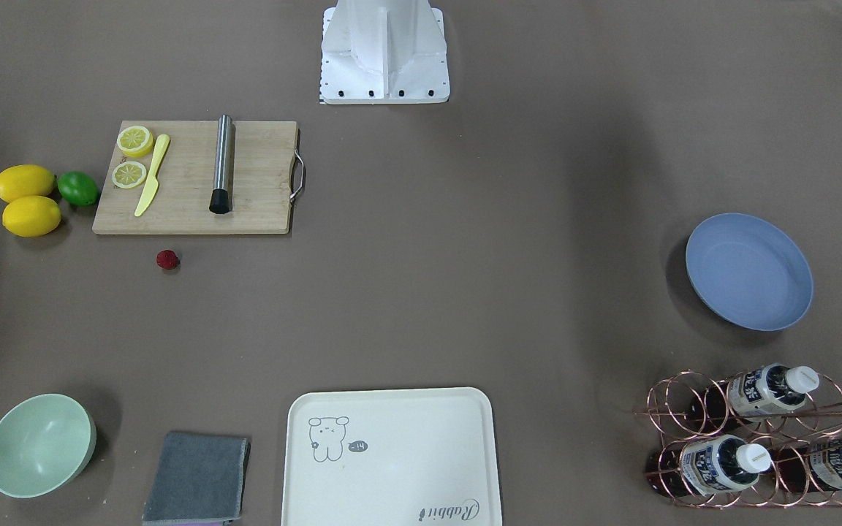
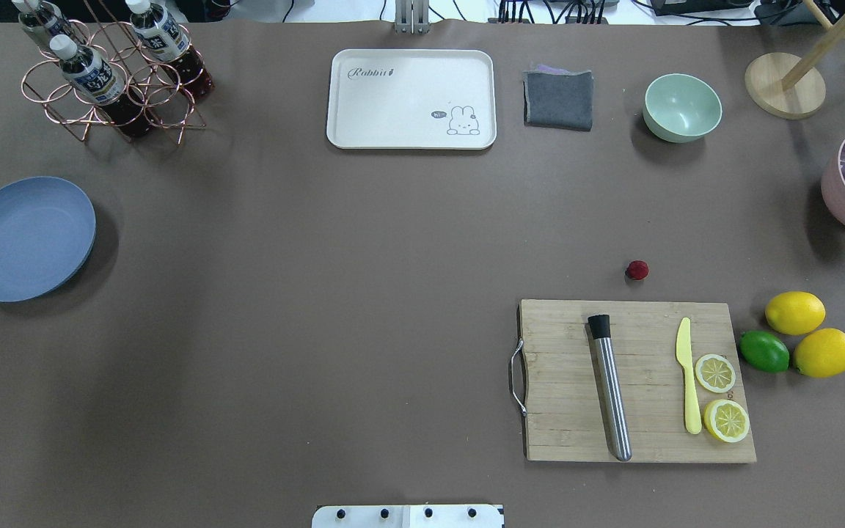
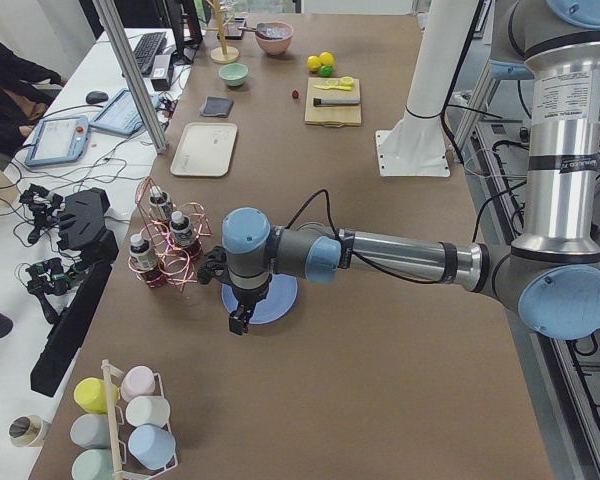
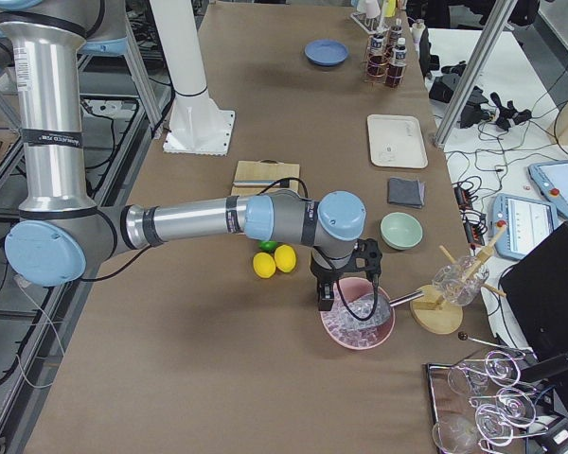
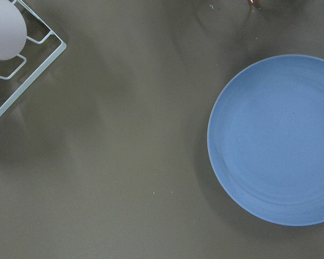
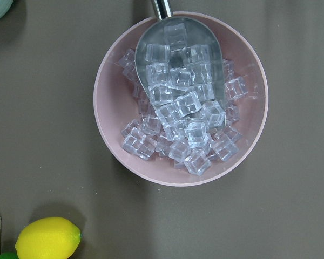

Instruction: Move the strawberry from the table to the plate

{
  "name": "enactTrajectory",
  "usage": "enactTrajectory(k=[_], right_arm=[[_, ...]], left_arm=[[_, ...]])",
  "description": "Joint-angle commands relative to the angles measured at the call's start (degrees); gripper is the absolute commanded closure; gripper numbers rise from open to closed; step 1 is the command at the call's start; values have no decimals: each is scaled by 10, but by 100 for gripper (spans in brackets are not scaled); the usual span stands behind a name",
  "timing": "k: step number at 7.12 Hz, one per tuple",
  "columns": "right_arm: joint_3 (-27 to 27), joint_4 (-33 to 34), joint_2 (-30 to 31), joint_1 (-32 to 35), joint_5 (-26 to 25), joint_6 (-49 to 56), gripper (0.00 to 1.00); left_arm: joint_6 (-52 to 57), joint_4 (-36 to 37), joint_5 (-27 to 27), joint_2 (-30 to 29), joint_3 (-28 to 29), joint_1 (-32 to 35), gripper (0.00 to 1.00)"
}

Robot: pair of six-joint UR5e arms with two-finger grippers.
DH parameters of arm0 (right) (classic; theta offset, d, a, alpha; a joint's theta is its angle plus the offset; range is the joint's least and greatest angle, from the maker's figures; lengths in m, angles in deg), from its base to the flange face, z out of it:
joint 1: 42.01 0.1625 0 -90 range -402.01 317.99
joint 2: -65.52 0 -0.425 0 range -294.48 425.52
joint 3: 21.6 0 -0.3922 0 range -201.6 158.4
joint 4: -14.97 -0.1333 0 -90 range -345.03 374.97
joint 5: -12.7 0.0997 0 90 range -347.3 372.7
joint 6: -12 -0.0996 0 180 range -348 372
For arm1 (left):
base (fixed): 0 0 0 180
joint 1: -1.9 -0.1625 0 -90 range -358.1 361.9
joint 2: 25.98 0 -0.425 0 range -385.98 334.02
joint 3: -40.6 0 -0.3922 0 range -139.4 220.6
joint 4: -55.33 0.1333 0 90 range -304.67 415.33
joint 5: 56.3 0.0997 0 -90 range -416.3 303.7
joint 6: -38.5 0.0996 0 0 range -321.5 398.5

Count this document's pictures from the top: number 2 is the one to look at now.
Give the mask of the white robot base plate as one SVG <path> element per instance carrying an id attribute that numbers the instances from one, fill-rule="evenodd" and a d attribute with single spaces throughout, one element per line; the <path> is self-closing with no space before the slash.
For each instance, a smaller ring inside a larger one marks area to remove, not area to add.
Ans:
<path id="1" fill-rule="evenodd" d="M 504 527 L 502 505 L 326 505 L 312 527 Z"/>

